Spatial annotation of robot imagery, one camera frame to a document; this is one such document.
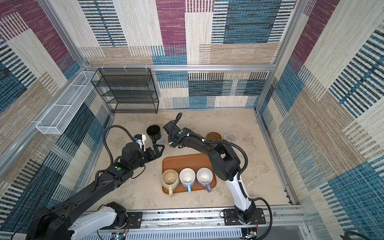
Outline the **black mug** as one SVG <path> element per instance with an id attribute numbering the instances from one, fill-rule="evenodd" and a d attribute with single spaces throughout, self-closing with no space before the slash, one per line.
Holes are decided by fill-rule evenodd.
<path id="1" fill-rule="evenodd" d="M 158 125 L 151 125 L 147 128 L 147 135 L 152 143 L 160 143 L 162 139 L 161 128 Z"/>

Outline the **beige ceramic mug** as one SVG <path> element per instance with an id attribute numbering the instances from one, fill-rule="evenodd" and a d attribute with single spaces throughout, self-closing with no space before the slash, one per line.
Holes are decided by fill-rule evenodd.
<path id="1" fill-rule="evenodd" d="M 174 190 L 179 186 L 179 174 L 175 170 L 166 170 L 162 174 L 163 189 L 168 192 L 169 197 L 173 196 Z"/>

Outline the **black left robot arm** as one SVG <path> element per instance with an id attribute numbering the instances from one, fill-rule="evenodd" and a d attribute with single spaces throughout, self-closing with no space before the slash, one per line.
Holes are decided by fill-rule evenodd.
<path id="1" fill-rule="evenodd" d="M 110 165 L 96 172 L 95 180 L 64 202 L 48 209 L 37 210 L 29 221 L 28 240 L 75 240 L 106 226 L 123 227 L 126 209 L 117 203 L 107 204 L 100 213 L 82 218 L 81 215 L 102 197 L 134 178 L 134 171 L 160 158 L 158 145 L 144 148 L 131 137 L 121 156 L 110 156 Z"/>

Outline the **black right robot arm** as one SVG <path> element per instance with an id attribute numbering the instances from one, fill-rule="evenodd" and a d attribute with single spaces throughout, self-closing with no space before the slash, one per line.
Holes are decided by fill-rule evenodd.
<path id="1" fill-rule="evenodd" d="M 251 198 L 243 184 L 241 174 L 248 166 L 248 156 L 245 151 L 236 144 L 228 141 L 211 141 L 188 128 L 179 128 L 177 123 L 182 117 L 178 113 L 175 120 L 163 126 L 168 135 L 168 143 L 172 148 L 192 148 L 209 157 L 213 172 L 219 179 L 226 182 L 232 197 L 235 208 L 238 210 L 238 218 L 243 224 L 248 224 L 254 218 L 256 201 L 262 201 L 268 208 L 270 224 L 273 222 L 273 213 L 268 202 L 261 198 Z"/>

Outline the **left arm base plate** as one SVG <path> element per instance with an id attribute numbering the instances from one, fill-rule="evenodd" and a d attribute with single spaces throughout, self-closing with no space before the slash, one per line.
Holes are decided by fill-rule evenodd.
<path id="1" fill-rule="evenodd" d="M 119 228 L 127 231 L 128 229 L 139 229 L 143 220 L 143 212 L 125 212 L 122 214 L 122 223 Z"/>

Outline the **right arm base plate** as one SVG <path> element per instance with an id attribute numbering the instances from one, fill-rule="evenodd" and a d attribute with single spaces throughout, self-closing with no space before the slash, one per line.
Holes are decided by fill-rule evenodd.
<path id="1" fill-rule="evenodd" d="M 237 209 L 224 209 L 223 214 L 226 226 L 266 224 L 266 218 L 262 208 L 256 208 L 253 215 L 250 217 L 250 220 L 247 222 L 244 222 L 239 218 Z"/>

